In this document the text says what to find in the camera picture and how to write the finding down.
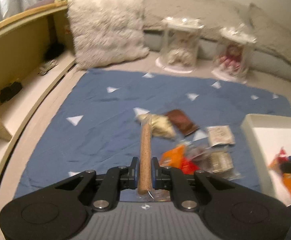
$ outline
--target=wooden shelf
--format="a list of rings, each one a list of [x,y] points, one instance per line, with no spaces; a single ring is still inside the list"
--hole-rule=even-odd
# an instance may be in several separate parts
[[[38,75],[39,68],[34,70],[22,81],[22,90],[0,106],[2,124],[12,135],[9,142],[0,139],[0,174],[27,122],[58,80],[74,65],[75,57],[71,52],[66,51],[57,61],[58,65],[45,76]]]
[[[0,22],[0,37],[36,19],[66,10],[65,3],[48,4],[24,11]]]

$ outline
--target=metal pivot screw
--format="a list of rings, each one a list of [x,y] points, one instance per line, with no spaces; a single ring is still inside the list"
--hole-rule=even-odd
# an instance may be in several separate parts
[[[96,200],[93,202],[94,207],[102,209],[109,206],[109,202],[107,200]]]
[[[183,206],[186,209],[192,209],[197,206],[197,203],[193,200],[185,200],[181,203],[181,206]]]

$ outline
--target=white round base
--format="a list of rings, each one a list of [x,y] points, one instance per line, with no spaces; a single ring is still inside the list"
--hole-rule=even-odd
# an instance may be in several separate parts
[[[245,84],[247,83],[246,80],[242,81],[242,80],[239,80],[238,78],[236,77],[233,77],[233,76],[230,76],[229,74],[223,72],[223,71],[220,71],[218,69],[214,69],[211,71],[211,73],[218,79],[221,79],[223,81],[228,81],[228,82],[235,82],[235,83],[241,83],[241,84]]]
[[[172,73],[178,73],[178,74],[188,74],[191,73],[193,70],[192,69],[188,69],[186,67],[183,66],[178,66],[178,65],[163,65],[160,61],[160,57],[157,58],[155,60],[155,64],[157,67],[162,68],[168,72],[172,72]]]

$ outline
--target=curved wooden headboard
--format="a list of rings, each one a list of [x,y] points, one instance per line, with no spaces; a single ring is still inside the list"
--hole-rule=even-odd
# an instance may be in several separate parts
[[[55,2],[0,22],[0,90],[16,80],[23,85],[10,101],[0,103],[0,175],[32,114],[58,80],[75,64],[75,57],[70,51],[72,36],[65,31],[65,26],[69,24],[66,10],[66,1]],[[58,57],[55,68],[45,76],[39,76],[38,68],[50,45],[47,17],[53,17],[58,41],[70,50]]]

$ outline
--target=white triangle pattern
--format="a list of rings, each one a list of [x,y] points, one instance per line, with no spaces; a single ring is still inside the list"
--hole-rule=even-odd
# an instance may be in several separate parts
[[[153,78],[154,76],[151,73],[147,73],[147,74],[143,75],[142,77],[144,77],[144,78]]]
[[[145,203],[145,204],[143,204],[143,205],[141,206],[141,208],[144,209],[144,210],[148,210],[150,207],[151,207],[151,206],[149,206],[147,203]]]
[[[193,93],[188,93],[187,98],[189,98],[191,101],[194,101],[199,95],[193,94]]]
[[[147,109],[143,109],[143,108],[139,108],[139,107],[135,107],[135,108],[133,108],[133,111],[134,111],[134,114],[135,114],[136,116],[138,116],[139,114],[147,114],[147,113],[150,112],[150,111],[147,110]]]
[[[219,89],[221,88],[221,84],[219,81],[215,82],[213,85],[211,85],[212,87],[216,88],[216,89]]]
[[[252,100],[257,100],[258,98],[259,98],[259,97],[256,96],[256,95],[252,95],[252,96],[251,96],[251,99],[252,99]]]
[[[202,131],[202,130],[197,130],[193,136],[193,142],[194,141],[197,141],[197,140],[201,140],[201,139],[204,139],[204,138],[207,138],[207,134]]]
[[[74,126],[77,126],[80,120],[82,119],[83,115],[73,116],[73,117],[67,117],[66,119],[72,123]]]
[[[68,175],[69,175],[69,177],[72,177],[72,176],[77,175],[77,174],[79,174],[79,173],[81,173],[81,172],[69,171],[69,172],[68,172]]]
[[[113,88],[113,87],[107,87],[107,92],[112,93],[114,91],[118,90],[118,88]]]

